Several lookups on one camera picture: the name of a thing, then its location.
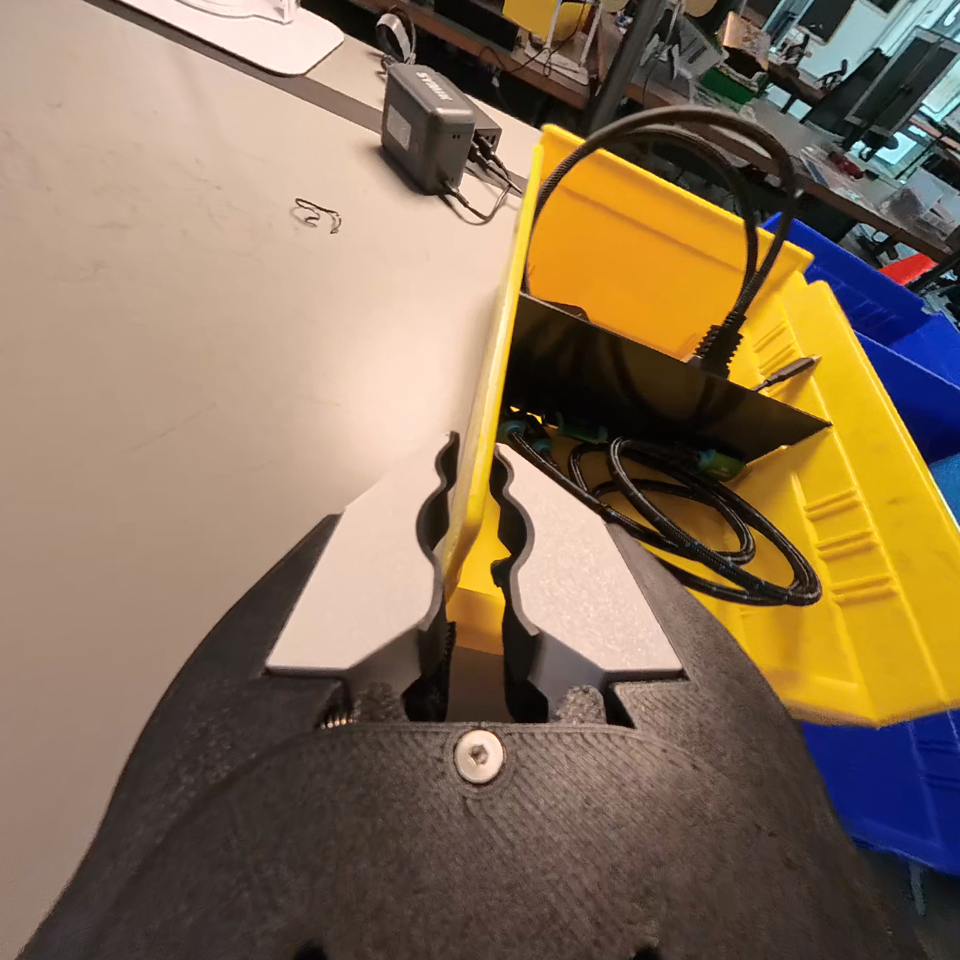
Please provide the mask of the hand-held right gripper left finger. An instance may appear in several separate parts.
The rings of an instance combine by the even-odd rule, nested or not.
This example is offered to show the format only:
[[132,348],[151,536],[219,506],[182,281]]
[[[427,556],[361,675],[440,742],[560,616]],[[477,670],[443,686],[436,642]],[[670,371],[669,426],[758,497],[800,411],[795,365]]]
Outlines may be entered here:
[[443,672],[449,626],[437,548],[450,525],[460,438],[440,433],[335,518],[266,659],[272,675],[404,694]]

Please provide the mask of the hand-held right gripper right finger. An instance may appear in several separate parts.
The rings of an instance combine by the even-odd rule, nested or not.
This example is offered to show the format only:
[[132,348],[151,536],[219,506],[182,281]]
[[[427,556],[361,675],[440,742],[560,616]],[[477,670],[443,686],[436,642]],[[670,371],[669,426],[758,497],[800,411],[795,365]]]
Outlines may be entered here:
[[499,443],[490,492],[507,555],[491,566],[505,599],[506,704],[546,721],[575,688],[685,678],[668,635],[610,530],[521,453]]

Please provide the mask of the blue plastic bin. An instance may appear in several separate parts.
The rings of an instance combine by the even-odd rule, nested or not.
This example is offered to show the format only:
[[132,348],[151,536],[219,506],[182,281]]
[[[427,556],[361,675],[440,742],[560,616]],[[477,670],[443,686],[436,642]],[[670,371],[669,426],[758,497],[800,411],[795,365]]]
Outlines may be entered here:
[[932,369],[957,366],[959,334],[942,313],[798,220],[788,240],[810,253],[809,282],[826,282],[853,329]]
[[[934,314],[889,344],[857,337],[957,521],[958,330]],[[958,708],[876,729],[805,723],[802,732],[857,844],[958,877]]]

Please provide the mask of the large yellow plastic bin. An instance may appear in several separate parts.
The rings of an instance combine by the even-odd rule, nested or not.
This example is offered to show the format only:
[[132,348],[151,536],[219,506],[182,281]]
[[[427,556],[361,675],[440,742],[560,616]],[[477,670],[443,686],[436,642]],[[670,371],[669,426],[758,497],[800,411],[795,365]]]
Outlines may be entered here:
[[[477,464],[466,468],[469,492],[454,496],[461,537],[445,549],[447,599],[467,646],[486,652],[498,646],[505,607],[490,563],[507,555],[488,485],[527,244],[534,295],[581,306],[601,328],[680,360],[727,314],[742,276],[733,214],[608,152],[579,164],[532,226],[542,181],[579,143],[546,126],[534,148],[466,435]],[[798,246],[782,250],[731,378],[747,388],[820,355],[771,399],[831,427],[754,460],[733,488],[810,560],[822,599],[757,608],[695,598],[801,719],[878,727],[956,710],[958,526],[928,467],[944,454],[922,452],[832,289],[807,280],[810,260]]]

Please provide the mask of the black bin divider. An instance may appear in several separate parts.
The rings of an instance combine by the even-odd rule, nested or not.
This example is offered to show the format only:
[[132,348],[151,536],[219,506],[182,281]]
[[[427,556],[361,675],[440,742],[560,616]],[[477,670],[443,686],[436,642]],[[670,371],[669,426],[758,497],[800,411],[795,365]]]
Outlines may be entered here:
[[502,400],[550,425],[749,464],[831,428],[809,414],[520,293]]

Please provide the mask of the red plastic bin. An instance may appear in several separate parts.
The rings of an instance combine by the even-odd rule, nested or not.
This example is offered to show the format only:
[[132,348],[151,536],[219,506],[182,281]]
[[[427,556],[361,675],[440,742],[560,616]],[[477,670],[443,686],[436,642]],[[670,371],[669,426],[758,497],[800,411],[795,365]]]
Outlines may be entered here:
[[882,266],[879,272],[891,282],[899,286],[907,286],[916,282],[919,277],[928,273],[937,265],[937,261],[925,254],[914,253]]

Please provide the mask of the grey power station with display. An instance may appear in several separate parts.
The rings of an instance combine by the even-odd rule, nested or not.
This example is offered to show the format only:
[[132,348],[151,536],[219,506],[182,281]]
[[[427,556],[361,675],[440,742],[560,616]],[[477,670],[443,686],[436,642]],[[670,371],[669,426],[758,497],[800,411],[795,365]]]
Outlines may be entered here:
[[[380,138],[387,159],[421,193],[455,203],[478,225],[491,222],[509,198],[523,195],[498,153],[501,137],[495,118],[432,68],[386,66]],[[467,172],[499,189],[488,212],[463,193]]]

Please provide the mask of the black metal pole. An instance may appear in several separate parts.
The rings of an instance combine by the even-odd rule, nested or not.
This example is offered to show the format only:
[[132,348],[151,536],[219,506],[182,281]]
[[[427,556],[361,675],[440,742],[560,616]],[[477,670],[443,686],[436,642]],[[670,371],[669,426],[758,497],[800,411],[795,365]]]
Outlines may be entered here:
[[606,78],[590,99],[583,114],[581,135],[588,137],[610,124],[626,97],[633,75],[640,66],[654,30],[662,20],[667,1],[635,2],[630,27],[621,38]]

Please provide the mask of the green plastic bin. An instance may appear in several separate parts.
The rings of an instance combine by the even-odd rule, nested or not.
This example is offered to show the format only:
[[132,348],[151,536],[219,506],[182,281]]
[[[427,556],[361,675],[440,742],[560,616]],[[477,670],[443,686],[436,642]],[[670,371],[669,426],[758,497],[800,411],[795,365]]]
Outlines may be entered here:
[[750,103],[759,95],[755,84],[751,85],[750,81],[735,77],[719,67],[712,67],[702,75],[700,87],[711,95],[738,106]]

